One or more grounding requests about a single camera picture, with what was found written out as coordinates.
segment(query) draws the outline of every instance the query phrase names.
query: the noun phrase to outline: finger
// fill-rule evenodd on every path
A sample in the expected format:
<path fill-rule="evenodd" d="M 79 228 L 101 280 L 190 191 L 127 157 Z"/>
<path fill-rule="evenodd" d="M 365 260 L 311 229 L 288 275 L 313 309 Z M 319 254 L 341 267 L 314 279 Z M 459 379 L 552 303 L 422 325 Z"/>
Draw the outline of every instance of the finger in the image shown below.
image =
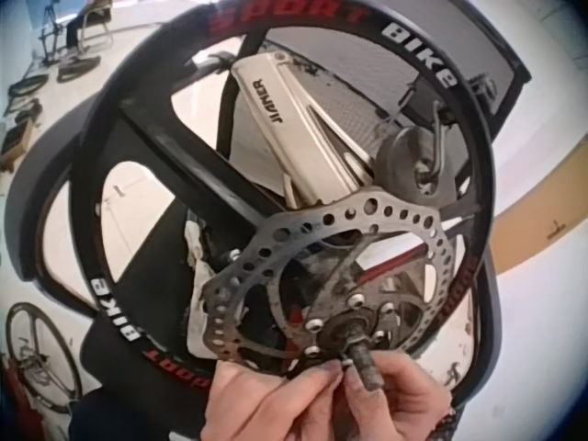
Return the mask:
<path fill-rule="evenodd" d="M 214 378 L 210 386 L 209 401 L 215 401 L 219 394 L 226 388 L 237 375 L 243 372 L 244 367 L 229 361 L 217 361 Z"/>
<path fill-rule="evenodd" d="M 285 382 L 280 377 L 259 374 L 238 365 L 223 366 L 220 374 L 206 409 L 203 433 L 207 439 L 232 439 L 239 434 L 264 398 Z"/>
<path fill-rule="evenodd" d="M 407 437 L 425 439 L 447 414 L 451 394 L 404 353 L 374 352 L 372 356 L 387 385 L 392 386 L 389 394 L 396 429 Z"/>
<path fill-rule="evenodd" d="M 243 429 L 239 440 L 258 441 L 263 433 L 266 439 L 286 437 L 294 420 L 314 399 L 341 375 L 341 362 L 333 360 L 305 370 L 292 381 L 266 396 L 254 417 Z"/>
<path fill-rule="evenodd" d="M 382 390 L 367 391 L 355 367 L 350 367 L 345 372 L 344 384 L 347 404 L 356 419 L 360 439 L 401 441 L 390 417 L 390 409 L 384 392 Z"/>
<path fill-rule="evenodd" d="M 343 379 L 343 372 L 319 393 L 300 421 L 301 441 L 333 441 L 333 398 L 334 391 Z"/>
<path fill-rule="evenodd" d="M 382 375 L 393 377 L 394 385 L 403 392 L 420 395 L 441 389 L 433 377 L 403 352 L 374 351 L 371 355 Z"/>

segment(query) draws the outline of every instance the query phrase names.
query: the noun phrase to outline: white floor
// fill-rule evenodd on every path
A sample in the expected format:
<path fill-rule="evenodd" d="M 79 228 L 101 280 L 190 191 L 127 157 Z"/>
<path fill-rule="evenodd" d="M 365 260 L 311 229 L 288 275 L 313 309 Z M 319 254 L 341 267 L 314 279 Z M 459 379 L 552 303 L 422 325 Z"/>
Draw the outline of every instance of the white floor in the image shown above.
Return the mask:
<path fill-rule="evenodd" d="M 72 109 L 79 102 L 97 92 L 108 76 L 124 59 L 127 53 L 147 37 L 155 28 L 142 28 L 116 34 L 116 44 L 108 50 L 101 51 L 101 64 L 91 73 L 72 81 L 59 85 L 55 82 L 56 68 L 48 72 L 50 82 L 39 92 L 39 99 L 44 106 L 40 123 L 34 130 L 31 148 L 35 148 L 34 140 L 56 122 L 64 113 Z M 240 41 L 227 41 L 218 49 L 236 52 Z M 185 89 L 174 96 L 175 110 L 182 121 L 206 142 L 214 145 L 216 140 L 216 126 L 219 113 L 221 89 L 226 75 L 213 75 L 202 84 Z M 6 194 L 10 188 L 12 175 L 0 175 L 0 216 L 4 218 Z M 134 253 L 138 250 L 148 232 L 163 214 L 165 208 L 173 200 L 173 195 L 157 181 L 145 168 L 138 164 L 119 164 L 107 178 L 103 197 L 103 234 L 107 251 L 108 264 L 114 277 L 118 277 Z M 75 261 L 74 249 L 70 236 L 68 218 L 67 185 L 61 190 L 51 208 L 48 218 L 44 249 L 47 263 L 52 273 L 74 292 L 91 301 L 85 287 L 83 277 Z M 15 274 L 6 252 L 4 237 L 0 239 L 0 254 L 3 256 L 0 267 L 0 322 L 4 323 L 8 309 L 16 302 L 28 301 L 38 305 L 51 317 L 61 330 L 65 340 L 69 343 L 82 373 L 84 391 L 88 392 L 98 386 L 98 383 L 79 366 L 78 352 L 83 342 L 90 322 L 59 305 L 47 300 L 31 284 L 23 283 Z M 423 365 L 439 380 L 447 381 L 451 364 L 459 362 L 458 371 L 464 373 L 469 364 L 471 338 L 466 332 L 469 322 L 468 304 L 464 303 L 455 319 L 452 319 L 441 335 L 438 344 L 432 345 L 422 357 Z M 17 334 L 29 336 L 27 322 L 17 323 Z M 51 345 L 50 339 L 40 330 L 41 347 L 51 354 L 56 347 Z M 6 351 L 5 338 L 0 340 L 3 351 Z M 54 368 L 62 370 L 56 361 Z M 50 396 L 56 390 L 46 390 Z M 67 431 L 68 417 L 52 412 L 43 412 L 53 432 L 58 433 L 59 427 Z"/>

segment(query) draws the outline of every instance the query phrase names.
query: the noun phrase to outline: rotor bolt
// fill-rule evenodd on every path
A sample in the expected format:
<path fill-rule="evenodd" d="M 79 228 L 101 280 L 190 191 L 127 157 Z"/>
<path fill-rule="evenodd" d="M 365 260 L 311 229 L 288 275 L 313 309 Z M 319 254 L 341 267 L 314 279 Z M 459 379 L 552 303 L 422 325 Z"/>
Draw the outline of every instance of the rotor bolt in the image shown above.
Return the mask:
<path fill-rule="evenodd" d="M 304 355 L 308 358 L 315 358 L 320 353 L 321 348 L 319 346 L 309 346 L 306 349 L 304 349 Z"/>
<path fill-rule="evenodd" d="M 361 308 L 362 306 L 364 306 L 365 303 L 366 298 L 363 294 L 359 293 L 354 294 L 347 300 L 347 306 L 349 306 L 349 308 L 351 308 L 352 310 L 357 310 Z"/>
<path fill-rule="evenodd" d="M 239 258 L 239 256 L 241 255 L 241 250 L 235 248 L 234 250 L 230 250 L 229 252 L 229 260 L 231 260 L 231 262 L 234 262 L 235 260 L 237 260 Z"/>
<path fill-rule="evenodd" d="M 374 341 L 381 342 L 385 336 L 386 333 L 384 331 L 376 331 L 374 332 Z"/>
<path fill-rule="evenodd" d="M 321 319 L 312 319 L 312 320 L 308 320 L 306 322 L 306 330 L 310 331 L 313 334 L 318 333 L 322 327 L 324 326 L 324 323 L 322 322 Z"/>
<path fill-rule="evenodd" d="M 382 315 L 388 315 L 394 312 L 394 303 L 388 302 L 384 303 L 382 307 L 379 309 L 379 313 Z"/>

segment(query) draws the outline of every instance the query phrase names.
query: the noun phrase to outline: white cloth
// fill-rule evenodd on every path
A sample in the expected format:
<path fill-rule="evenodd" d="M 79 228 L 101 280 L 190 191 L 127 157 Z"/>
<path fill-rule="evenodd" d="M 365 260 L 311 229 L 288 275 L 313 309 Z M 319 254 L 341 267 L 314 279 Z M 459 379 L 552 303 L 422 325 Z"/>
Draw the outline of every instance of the white cloth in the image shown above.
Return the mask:
<path fill-rule="evenodd" d="M 194 290 L 190 301 L 190 316 L 187 323 L 187 350 L 198 358 L 216 359 L 217 356 L 204 345 L 204 331 L 208 314 L 204 312 L 202 287 L 214 277 L 214 271 L 202 260 L 202 243 L 200 242 L 200 226 L 188 220 L 184 229 L 188 248 L 188 264 L 194 269 Z"/>

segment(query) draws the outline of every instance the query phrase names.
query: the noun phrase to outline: black tire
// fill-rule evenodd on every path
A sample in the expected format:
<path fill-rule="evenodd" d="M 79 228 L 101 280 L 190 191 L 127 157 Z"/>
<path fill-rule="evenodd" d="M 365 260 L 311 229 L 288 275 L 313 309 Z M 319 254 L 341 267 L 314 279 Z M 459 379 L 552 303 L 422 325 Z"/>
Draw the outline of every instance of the black tire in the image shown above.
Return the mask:
<path fill-rule="evenodd" d="M 100 64 L 100 57 L 85 58 L 76 62 L 60 67 L 57 74 L 57 83 L 68 83 L 88 72 L 94 70 Z"/>
<path fill-rule="evenodd" d="M 8 87 L 8 96 L 11 98 L 21 98 L 22 96 L 28 96 L 34 94 L 49 81 L 47 74 L 33 75 L 24 80 L 20 80 Z"/>
<path fill-rule="evenodd" d="M 15 348 L 12 346 L 12 321 L 16 317 L 19 312 L 25 312 L 28 316 L 32 319 L 33 317 L 35 320 L 41 320 L 45 326 L 49 328 L 53 337 L 57 341 L 57 344 L 61 348 L 63 354 L 65 355 L 65 360 L 67 361 L 67 365 L 72 372 L 73 378 L 73 396 L 70 396 L 70 401 L 77 401 L 82 397 L 82 381 L 80 380 L 80 373 L 77 370 L 77 366 L 75 365 L 74 356 L 72 356 L 72 352 L 67 347 L 65 340 L 63 339 L 62 335 L 55 326 L 55 323 L 51 321 L 49 316 L 45 314 L 41 309 L 36 307 L 31 303 L 21 302 L 16 303 L 10 308 L 8 311 L 8 315 L 6 316 L 6 345 L 8 346 L 8 354 L 10 357 L 18 361 L 18 358 L 15 354 Z M 27 376 L 25 373 L 19 368 L 18 369 L 18 379 L 20 382 L 27 388 L 28 393 L 37 401 L 39 401 L 44 407 L 50 409 L 56 413 L 69 413 L 69 406 L 68 405 L 61 405 L 57 404 L 51 400 L 49 400 L 46 396 L 40 393 L 35 387 L 28 381 Z"/>

